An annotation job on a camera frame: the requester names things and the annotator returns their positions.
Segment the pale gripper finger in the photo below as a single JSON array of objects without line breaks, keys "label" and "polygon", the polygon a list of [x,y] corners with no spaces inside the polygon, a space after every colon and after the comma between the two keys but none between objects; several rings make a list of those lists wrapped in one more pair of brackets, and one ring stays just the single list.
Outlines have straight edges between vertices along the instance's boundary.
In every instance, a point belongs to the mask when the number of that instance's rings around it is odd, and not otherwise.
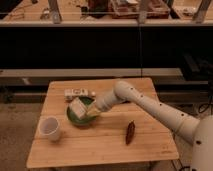
[{"label": "pale gripper finger", "polygon": [[89,106],[94,106],[94,104],[96,103],[96,100],[89,100],[86,104],[87,104],[87,107]]},{"label": "pale gripper finger", "polygon": [[100,111],[97,107],[95,107],[95,106],[90,106],[90,107],[88,108],[88,110],[87,110],[86,115],[87,115],[88,117],[96,117],[96,116],[99,116],[100,113],[101,113],[101,111]]}]

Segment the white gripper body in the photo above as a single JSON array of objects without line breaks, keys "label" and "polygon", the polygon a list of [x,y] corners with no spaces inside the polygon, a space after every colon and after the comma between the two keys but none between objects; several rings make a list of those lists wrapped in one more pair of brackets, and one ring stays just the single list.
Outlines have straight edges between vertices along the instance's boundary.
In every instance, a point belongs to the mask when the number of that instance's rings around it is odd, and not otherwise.
[{"label": "white gripper body", "polygon": [[97,97],[95,106],[102,112],[109,111],[116,103],[118,98],[114,91],[108,91],[105,94],[101,94]]}]

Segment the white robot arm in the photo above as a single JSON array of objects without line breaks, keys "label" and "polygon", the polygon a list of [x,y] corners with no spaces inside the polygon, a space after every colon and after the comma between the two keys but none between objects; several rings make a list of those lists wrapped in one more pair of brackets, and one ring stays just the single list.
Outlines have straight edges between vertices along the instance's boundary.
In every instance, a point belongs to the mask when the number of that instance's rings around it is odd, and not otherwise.
[{"label": "white robot arm", "polygon": [[116,82],[111,90],[98,96],[87,114],[97,116],[125,101],[138,105],[193,146],[190,171],[213,171],[213,115],[195,118],[144,95],[126,81]]}]

